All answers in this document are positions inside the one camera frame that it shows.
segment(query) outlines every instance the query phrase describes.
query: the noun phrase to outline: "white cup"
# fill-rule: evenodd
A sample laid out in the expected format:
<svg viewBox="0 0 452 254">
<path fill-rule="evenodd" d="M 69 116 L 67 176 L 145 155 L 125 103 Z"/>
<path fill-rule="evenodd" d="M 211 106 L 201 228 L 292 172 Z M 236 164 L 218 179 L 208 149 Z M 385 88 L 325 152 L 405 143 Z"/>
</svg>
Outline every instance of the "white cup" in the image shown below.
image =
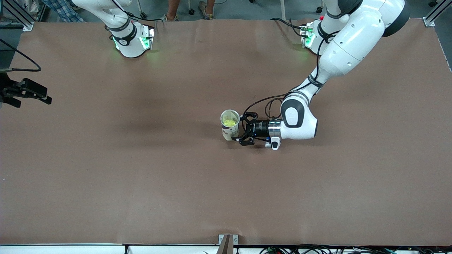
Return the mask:
<svg viewBox="0 0 452 254">
<path fill-rule="evenodd" d="M 223 137 L 227 141 L 235 141 L 232 137 L 237 137 L 239 135 L 239 113 L 235 110 L 227 109 L 221 113 L 220 121 Z"/>
</svg>

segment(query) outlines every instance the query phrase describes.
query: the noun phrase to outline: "paper cup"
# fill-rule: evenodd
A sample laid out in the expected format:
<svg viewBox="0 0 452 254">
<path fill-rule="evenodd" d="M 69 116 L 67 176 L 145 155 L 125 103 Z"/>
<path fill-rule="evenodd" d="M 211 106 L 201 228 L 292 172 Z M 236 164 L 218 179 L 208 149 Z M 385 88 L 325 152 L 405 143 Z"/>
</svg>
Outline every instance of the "paper cup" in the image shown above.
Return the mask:
<svg viewBox="0 0 452 254">
<path fill-rule="evenodd" d="M 239 135 L 240 115 L 235 110 L 227 109 L 220 116 L 223 137 L 227 141 L 235 141 L 232 137 Z"/>
</svg>

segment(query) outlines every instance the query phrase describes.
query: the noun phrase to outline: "gray shoe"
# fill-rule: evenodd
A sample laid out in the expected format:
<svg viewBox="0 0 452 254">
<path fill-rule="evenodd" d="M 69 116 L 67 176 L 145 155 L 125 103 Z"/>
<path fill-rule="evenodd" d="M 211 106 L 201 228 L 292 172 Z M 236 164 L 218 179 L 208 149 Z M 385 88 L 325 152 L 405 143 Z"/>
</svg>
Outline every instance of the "gray shoe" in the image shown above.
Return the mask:
<svg viewBox="0 0 452 254">
<path fill-rule="evenodd" d="M 176 14 L 176 16 L 174 16 L 173 20 L 168 20 L 168 17 L 166 16 L 166 14 L 163 14 L 162 20 L 163 21 L 179 21 L 179 17 Z"/>
<path fill-rule="evenodd" d="M 206 19 L 206 20 L 211 20 L 211 19 L 213 19 L 213 14 L 207 14 L 206 13 L 206 6 L 207 6 L 206 2 L 199 1 L 199 9 L 202 12 L 202 18 Z"/>
</svg>

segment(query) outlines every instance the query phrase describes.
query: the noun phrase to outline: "gray floor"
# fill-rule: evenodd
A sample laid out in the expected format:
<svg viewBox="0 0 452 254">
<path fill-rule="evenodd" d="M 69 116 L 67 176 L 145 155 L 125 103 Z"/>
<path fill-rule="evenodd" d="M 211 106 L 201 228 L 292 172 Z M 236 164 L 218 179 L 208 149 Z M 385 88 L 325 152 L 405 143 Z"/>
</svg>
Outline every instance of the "gray floor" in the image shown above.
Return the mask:
<svg viewBox="0 0 452 254">
<path fill-rule="evenodd" d="M 431 9 L 428 5 L 429 0 L 407 0 L 411 6 L 411 18 L 421 18 L 425 16 Z M 319 14 L 315 13 L 316 8 L 320 5 L 320 0 L 294 1 L 286 0 L 286 18 L 302 19 L 302 18 L 318 18 Z M 141 0 L 143 12 L 148 15 L 148 19 L 158 19 L 166 13 L 168 2 L 166 0 Z M 192 9 L 196 12 L 193 16 L 188 14 L 188 0 L 181 0 L 178 9 L 179 19 L 182 21 L 193 21 L 201 19 L 201 12 L 198 9 L 198 2 L 191 1 Z M 127 11 L 139 16 L 137 1 L 125 8 Z M 79 14 L 87 22 L 100 22 L 100 20 L 85 10 L 79 10 Z M 216 19 L 271 19 L 281 17 L 281 5 L 278 0 L 256 0 L 250 3 L 248 0 L 227 0 L 223 4 L 215 5 Z M 47 12 L 44 19 L 46 22 L 59 22 L 58 15 L 54 12 Z M 452 59 L 452 8 L 445 11 L 435 21 L 439 40 L 443 47 L 444 53 L 448 59 Z M 22 33 L 21 29 L 0 29 L 0 38 L 4 39 L 13 46 L 19 43 L 19 37 Z M 0 45 L 0 68 L 6 68 L 10 65 L 14 55 L 5 45 Z"/>
</svg>

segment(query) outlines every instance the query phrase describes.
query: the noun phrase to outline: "shoe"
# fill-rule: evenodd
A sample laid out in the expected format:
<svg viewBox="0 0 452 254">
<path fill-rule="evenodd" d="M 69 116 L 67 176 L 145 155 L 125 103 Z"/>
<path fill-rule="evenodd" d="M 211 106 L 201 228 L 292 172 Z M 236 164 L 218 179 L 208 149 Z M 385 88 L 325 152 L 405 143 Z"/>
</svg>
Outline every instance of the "shoe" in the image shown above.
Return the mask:
<svg viewBox="0 0 452 254">
<path fill-rule="evenodd" d="M 77 5 L 70 3 L 70 6 L 73 10 L 80 10 L 80 7 L 78 7 Z"/>
<path fill-rule="evenodd" d="M 213 14 L 207 14 L 206 13 L 206 6 L 207 6 L 206 2 L 199 1 L 199 9 L 202 12 L 203 18 L 206 19 L 206 20 L 211 20 L 211 19 L 213 19 Z"/>
<path fill-rule="evenodd" d="M 166 16 L 166 14 L 163 14 L 162 20 L 163 21 L 179 21 L 179 17 L 176 14 L 176 16 L 174 16 L 173 20 L 168 20 L 168 17 Z"/>
</svg>

